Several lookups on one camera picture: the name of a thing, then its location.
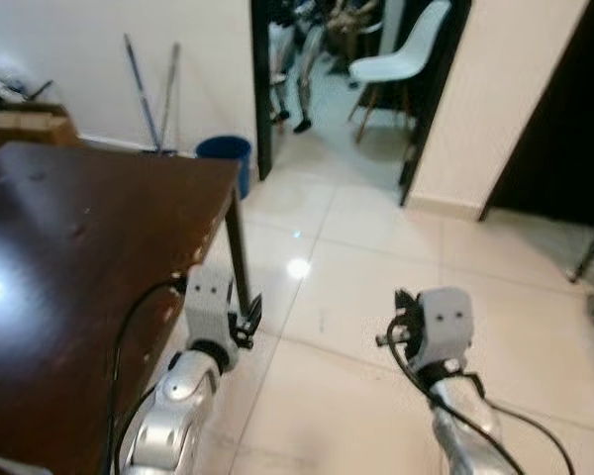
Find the black door frame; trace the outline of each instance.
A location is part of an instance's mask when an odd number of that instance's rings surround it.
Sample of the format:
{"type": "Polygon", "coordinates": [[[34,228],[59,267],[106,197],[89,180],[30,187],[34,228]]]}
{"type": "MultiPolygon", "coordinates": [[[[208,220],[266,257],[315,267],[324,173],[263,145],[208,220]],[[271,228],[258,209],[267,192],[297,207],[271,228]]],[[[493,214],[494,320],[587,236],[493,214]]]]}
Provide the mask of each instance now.
{"type": "MultiPolygon", "coordinates": [[[[452,8],[447,21],[454,21],[453,31],[446,39],[445,55],[437,68],[436,80],[428,92],[425,104],[426,126],[417,128],[414,131],[414,143],[416,146],[415,157],[411,163],[404,167],[401,177],[401,199],[400,205],[404,206],[409,190],[412,187],[418,163],[422,158],[425,144],[429,136],[431,125],[434,121],[438,104],[443,94],[446,78],[450,71],[455,51],[459,45],[466,19],[471,7],[471,0],[451,0],[457,8],[452,8]]],[[[268,58],[268,8],[267,0],[250,0],[250,24],[252,36],[252,60],[253,60],[253,89],[255,94],[255,125],[257,130],[257,168],[259,179],[264,180],[272,168],[272,129],[269,119],[270,111],[270,76],[268,58]]],[[[409,34],[404,32],[404,22],[399,26],[398,42],[401,42],[401,35],[409,34]]]]}
{"type": "Polygon", "coordinates": [[[270,74],[268,58],[267,0],[250,0],[250,30],[257,129],[257,170],[264,180],[272,167],[272,130],[270,126],[270,74]]]}

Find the cardboard box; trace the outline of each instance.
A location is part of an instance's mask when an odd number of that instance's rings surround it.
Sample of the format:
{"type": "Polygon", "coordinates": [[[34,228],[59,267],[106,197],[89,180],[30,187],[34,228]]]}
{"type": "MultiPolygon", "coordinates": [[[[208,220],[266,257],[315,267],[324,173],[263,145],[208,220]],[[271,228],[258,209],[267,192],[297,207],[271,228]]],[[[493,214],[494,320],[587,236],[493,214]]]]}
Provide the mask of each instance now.
{"type": "Polygon", "coordinates": [[[63,107],[37,103],[0,107],[0,146],[12,141],[80,144],[77,131],[63,107]]]}

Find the dark doorway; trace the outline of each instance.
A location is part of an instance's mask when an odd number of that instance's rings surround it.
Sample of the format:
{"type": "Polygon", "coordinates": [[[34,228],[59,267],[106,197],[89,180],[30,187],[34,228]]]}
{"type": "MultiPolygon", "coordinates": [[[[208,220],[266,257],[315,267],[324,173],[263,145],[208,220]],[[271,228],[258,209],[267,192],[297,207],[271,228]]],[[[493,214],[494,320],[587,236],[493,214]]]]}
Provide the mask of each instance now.
{"type": "Polygon", "coordinates": [[[594,224],[594,0],[488,199],[508,208],[594,224]]]}

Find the wooden table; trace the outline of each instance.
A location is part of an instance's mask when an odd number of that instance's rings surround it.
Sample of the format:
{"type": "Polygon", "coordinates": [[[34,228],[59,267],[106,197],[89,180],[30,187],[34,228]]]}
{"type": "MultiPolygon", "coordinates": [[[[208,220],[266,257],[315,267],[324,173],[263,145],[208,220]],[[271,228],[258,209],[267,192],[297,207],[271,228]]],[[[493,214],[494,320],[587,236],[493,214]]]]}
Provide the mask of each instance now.
{"type": "MultiPolygon", "coordinates": [[[[0,149],[0,456],[97,472],[106,354],[150,284],[202,262],[226,218],[250,302],[230,161],[9,143],[0,149]]],[[[154,296],[124,343],[118,411],[145,387],[177,301],[154,296]]]]}

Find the cable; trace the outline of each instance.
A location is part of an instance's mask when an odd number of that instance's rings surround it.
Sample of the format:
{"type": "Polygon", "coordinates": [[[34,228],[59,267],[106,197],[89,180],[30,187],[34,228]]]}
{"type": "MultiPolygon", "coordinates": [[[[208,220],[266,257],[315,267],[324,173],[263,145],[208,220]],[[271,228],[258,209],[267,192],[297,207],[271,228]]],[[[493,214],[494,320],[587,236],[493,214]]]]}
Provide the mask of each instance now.
{"type": "Polygon", "coordinates": [[[394,338],[393,338],[393,332],[394,332],[394,328],[399,326],[398,322],[399,322],[399,318],[398,317],[394,318],[394,320],[392,320],[391,323],[389,324],[389,326],[387,327],[387,345],[389,346],[389,350],[391,351],[392,356],[394,356],[396,363],[398,364],[400,369],[403,371],[403,374],[405,374],[405,376],[407,376],[407,379],[409,379],[411,381],[411,383],[414,386],[416,386],[416,388],[421,393],[423,393],[423,395],[425,395],[425,397],[432,404],[434,404],[435,406],[438,406],[439,408],[441,408],[443,411],[445,411],[452,417],[456,418],[463,424],[466,424],[467,426],[469,426],[470,428],[475,430],[481,437],[483,437],[488,443],[490,443],[493,446],[493,448],[495,448],[495,450],[497,450],[500,453],[500,455],[502,457],[504,457],[504,459],[513,467],[513,469],[515,469],[515,471],[519,475],[524,475],[526,473],[526,472],[524,472],[524,469],[521,467],[521,465],[517,462],[517,460],[515,460],[515,458],[513,458],[513,456],[508,452],[508,450],[506,450],[506,448],[499,441],[497,441],[493,436],[491,436],[489,433],[484,431],[484,429],[482,427],[480,427],[479,425],[477,425],[474,421],[472,421],[468,417],[464,416],[463,414],[459,413],[458,411],[456,411],[455,409],[453,409],[449,405],[447,405],[445,403],[445,401],[443,401],[443,398],[431,393],[418,380],[416,375],[409,368],[409,365],[407,364],[407,362],[405,362],[403,360],[402,356],[398,352],[398,349],[396,348],[396,343],[394,342],[394,338]]]}
{"type": "Polygon", "coordinates": [[[563,457],[563,460],[565,461],[565,466],[567,467],[567,472],[570,475],[574,475],[575,472],[574,472],[574,465],[572,465],[572,459],[570,458],[568,453],[565,451],[565,447],[563,447],[563,444],[561,443],[561,441],[558,438],[556,438],[556,436],[548,428],[546,428],[542,424],[538,423],[537,421],[534,421],[534,420],[524,416],[523,414],[511,411],[510,409],[500,406],[499,404],[494,403],[493,401],[489,401],[487,399],[486,403],[491,408],[493,408],[495,411],[504,413],[506,416],[510,416],[511,418],[518,419],[518,420],[522,421],[523,423],[529,424],[529,425],[533,426],[534,428],[537,428],[540,432],[542,432],[547,438],[549,438],[552,441],[552,443],[554,445],[556,445],[556,448],[558,448],[558,451],[561,453],[561,456],[563,457]]]}
{"type": "Polygon", "coordinates": [[[121,446],[123,445],[123,439],[126,438],[126,433],[128,433],[128,428],[130,428],[130,424],[132,420],[135,418],[135,415],[146,401],[146,399],[154,392],[156,389],[156,385],[154,384],[150,387],[145,394],[143,394],[139,400],[126,412],[126,418],[121,425],[121,431],[119,432],[119,437],[117,438],[117,442],[115,443],[115,475],[121,474],[121,446]]]}
{"type": "Polygon", "coordinates": [[[123,339],[126,335],[126,331],[130,326],[132,318],[136,314],[139,307],[149,298],[151,295],[159,289],[172,288],[175,289],[179,294],[185,292],[187,286],[186,275],[174,275],[167,280],[156,282],[149,286],[132,304],[126,315],[121,321],[121,326],[117,331],[114,344],[114,361],[112,367],[112,378],[108,386],[108,396],[106,399],[106,442],[104,446],[104,456],[102,457],[102,465],[100,473],[102,475],[110,474],[110,467],[112,465],[112,446],[114,444],[114,431],[115,431],[115,407],[117,403],[117,381],[119,379],[119,362],[121,360],[121,347],[123,345],[123,339]]]}

